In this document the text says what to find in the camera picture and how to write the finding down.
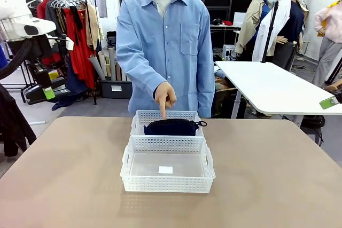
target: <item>brown table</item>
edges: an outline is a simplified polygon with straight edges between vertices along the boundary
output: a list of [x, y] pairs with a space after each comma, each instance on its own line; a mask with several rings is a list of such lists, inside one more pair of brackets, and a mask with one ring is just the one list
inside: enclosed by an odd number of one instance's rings
[[55, 120], [0, 179], [0, 227], [342, 227], [342, 170], [296, 125], [207, 122], [210, 194], [158, 194], [123, 189], [131, 119]]

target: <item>box label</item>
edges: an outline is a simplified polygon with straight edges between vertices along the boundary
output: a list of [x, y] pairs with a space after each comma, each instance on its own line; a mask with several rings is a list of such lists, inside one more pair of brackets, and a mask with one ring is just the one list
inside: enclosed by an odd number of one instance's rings
[[173, 167], [159, 166], [159, 174], [173, 174]]
[[122, 92], [122, 87], [120, 85], [113, 85], [112, 91], [113, 92]]

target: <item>shirt sleeve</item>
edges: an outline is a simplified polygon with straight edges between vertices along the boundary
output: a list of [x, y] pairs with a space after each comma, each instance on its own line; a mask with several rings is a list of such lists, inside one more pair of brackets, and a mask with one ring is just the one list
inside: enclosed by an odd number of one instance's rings
[[323, 8], [320, 10], [318, 13], [315, 15], [315, 30], [319, 31], [321, 28], [323, 28], [321, 22], [326, 19], [327, 13], [328, 13], [328, 8]]
[[134, 84], [153, 98], [155, 89], [166, 79], [145, 58], [125, 1], [121, 4], [117, 33], [116, 58], [120, 67]]
[[210, 35], [210, 16], [207, 8], [204, 9], [198, 37], [198, 114], [200, 117], [211, 117], [215, 94], [214, 61]]

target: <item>yellow bag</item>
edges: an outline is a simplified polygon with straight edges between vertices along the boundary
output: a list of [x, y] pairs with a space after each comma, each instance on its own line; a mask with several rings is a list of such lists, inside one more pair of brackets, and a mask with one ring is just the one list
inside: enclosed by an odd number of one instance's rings
[[[341, 0], [339, 1], [336, 1], [334, 3], [332, 3], [331, 5], [328, 6], [328, 8], [332, 8], [333, 6], [335, 5], [338, 5], [338, 3], [340, 3]], [[325, 19], [323, 21], [321, 21], [321, 25], [324, 29], [327, 28], [327, 17], [328, 17], [328, 14], [329, 14], [329, 11], [327, 12], [326, 16], [325, 16]], [[324, 37], [325, 34], [322, 34], [322, 33], [318, 33], [318, 37]]]

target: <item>white plastic basket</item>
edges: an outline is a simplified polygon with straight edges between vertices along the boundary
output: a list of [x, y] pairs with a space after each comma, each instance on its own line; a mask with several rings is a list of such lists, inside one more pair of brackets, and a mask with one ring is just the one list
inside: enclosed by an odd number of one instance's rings
[[[201, 121], [197, 112], [166, 111], [166, 118], [193, 120], [195, 122]], [[132, 121], [132, 130], [130, 135], [145, 135], [144, 126], [147, 126], [151, 122], [158, 121], [161, 119], [162, 117], [160, 111], [137, 111]], [[199, 129], [197, 129], [196, 136], [204, 136], [202, 127], [199, 127]]]
[[127, 192], [209, 193], [215, 172], [204, 137], [131, 136], [120, 176]]

